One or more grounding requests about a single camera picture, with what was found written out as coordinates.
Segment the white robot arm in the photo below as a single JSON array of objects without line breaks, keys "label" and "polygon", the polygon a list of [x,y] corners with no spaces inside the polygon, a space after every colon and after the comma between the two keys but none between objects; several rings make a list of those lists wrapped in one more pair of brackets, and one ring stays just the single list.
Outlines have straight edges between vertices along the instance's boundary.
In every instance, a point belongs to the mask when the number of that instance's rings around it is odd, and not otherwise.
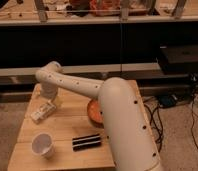
[{"label": "white robot arm", "polygon": [[61,69],[53,61],[36,71],[42,95],[53,98],[61,87],[98,100],[116,171],[164,171],[142,101],[126,80],[69,76]]}]

